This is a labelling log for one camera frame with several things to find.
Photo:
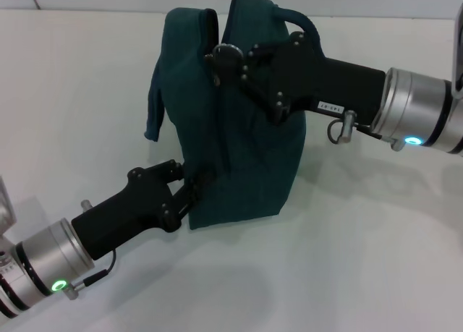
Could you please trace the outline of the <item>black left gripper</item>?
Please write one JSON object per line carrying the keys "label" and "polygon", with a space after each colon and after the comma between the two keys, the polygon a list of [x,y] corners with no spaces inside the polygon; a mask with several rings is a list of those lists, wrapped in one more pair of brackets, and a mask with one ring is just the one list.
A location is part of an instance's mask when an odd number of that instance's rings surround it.
{"label": "black left gripper", "polygon": [[200,169],[172,195],[168,183],[183,179],[183,165],[175,160],[131,170],[122,191],[72,219],[84,250],[97,260],[147,229],[176,231],[215,181],[216,171]]}

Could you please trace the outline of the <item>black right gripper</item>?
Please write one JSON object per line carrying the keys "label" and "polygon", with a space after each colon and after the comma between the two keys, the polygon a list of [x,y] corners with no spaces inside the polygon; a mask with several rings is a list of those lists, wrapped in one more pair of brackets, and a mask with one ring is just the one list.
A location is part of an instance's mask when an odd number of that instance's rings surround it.
{"label": "black right gripper", "polygon": [[[297,111],[341,118],[354,111],[357,123],[370,125],[379,111],[386,73],[326,58],[306,35],[255,43],[247,51],[219,44],[205,57],[221,85],[237,89],[280,125]],[[268,69],[268,90],[249,72]]]}

